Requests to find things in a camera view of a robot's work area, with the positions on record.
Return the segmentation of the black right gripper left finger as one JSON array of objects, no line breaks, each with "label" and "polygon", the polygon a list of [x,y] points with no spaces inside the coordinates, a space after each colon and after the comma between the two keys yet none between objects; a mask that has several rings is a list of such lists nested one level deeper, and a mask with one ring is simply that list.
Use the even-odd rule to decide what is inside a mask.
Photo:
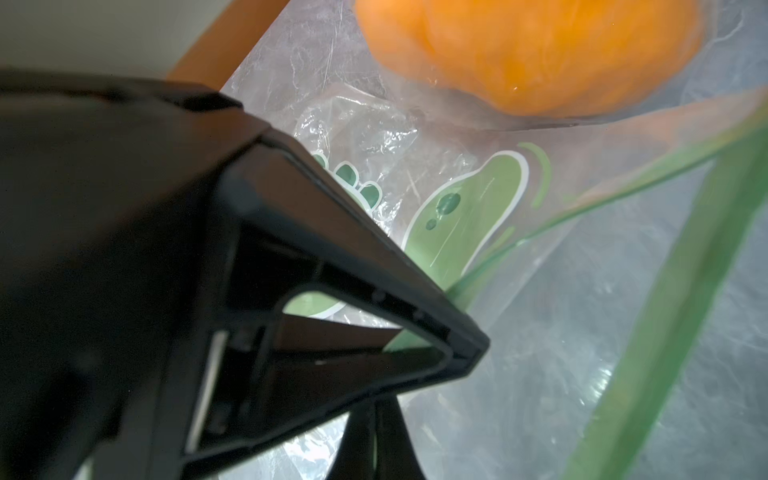
[{"label": "black right gripper left finger", "polygon": [[375,408],[373,403],[349,412],[335,460],[327,480],[371,480],[374,478]]}]

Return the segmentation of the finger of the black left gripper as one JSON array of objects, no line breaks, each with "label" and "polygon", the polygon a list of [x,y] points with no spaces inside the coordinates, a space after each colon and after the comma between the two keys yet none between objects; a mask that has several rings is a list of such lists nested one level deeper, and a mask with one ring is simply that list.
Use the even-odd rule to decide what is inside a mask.
[{"label": "finger of the black left gripper", "polygon": [[212,197],[210,333],[179,475],[206,479],[355,407],[467,376],[488,337],[298,142],[271,131]]}]

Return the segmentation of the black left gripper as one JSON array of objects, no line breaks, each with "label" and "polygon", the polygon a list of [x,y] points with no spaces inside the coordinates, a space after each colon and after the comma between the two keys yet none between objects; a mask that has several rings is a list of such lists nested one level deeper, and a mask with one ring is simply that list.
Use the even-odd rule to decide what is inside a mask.
[{"label": "black left gripper", "polygon": [[1,475],[138,479],[210,198],[267,124],[210,89],[1,73]]}]

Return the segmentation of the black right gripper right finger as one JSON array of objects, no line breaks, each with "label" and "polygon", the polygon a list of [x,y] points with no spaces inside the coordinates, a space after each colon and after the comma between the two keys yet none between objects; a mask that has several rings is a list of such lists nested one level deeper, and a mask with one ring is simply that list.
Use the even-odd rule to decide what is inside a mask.
[{"label": "black right gripper right finger", "polygon": [[396,396],[376,402],[376,478],[425,480]]}]

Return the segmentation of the blue zipper clear bag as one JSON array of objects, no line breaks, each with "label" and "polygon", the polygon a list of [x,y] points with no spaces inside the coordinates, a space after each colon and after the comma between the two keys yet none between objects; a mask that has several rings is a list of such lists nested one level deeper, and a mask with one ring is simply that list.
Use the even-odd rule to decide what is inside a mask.
[{"label": "blue zipper clear bag", "polygon": [[763,1],[292,1],[224,92],[275,122],[347,84],[457,124],[767,95]]}]

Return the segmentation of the green printed zip bag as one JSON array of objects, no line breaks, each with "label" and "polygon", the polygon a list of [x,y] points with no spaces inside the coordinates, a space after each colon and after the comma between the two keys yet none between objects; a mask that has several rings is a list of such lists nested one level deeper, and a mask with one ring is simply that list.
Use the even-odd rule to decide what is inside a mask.
[{"label": "green printed zip bag", "polygon": [[[399,402],[429,479],[560,479],[622,357],[641,305],[708,173],[700,166],[542,235],[535,229],[584,194],[613,195],[661,155],[744,120],[765,88],[595,126],[513,131],[422,113],[336,85],[249,113],[295,134],[332,164],[376,181],[372,215],[402,240],[419,207],[459,177],[499,179],[490,156],[541,147],[554,184],[538,180],[504,222],[528,235],[469,309],[491,346],[466,378]],[[760,211],[694,342],[633,479],[767,475],[767,214]]]}]

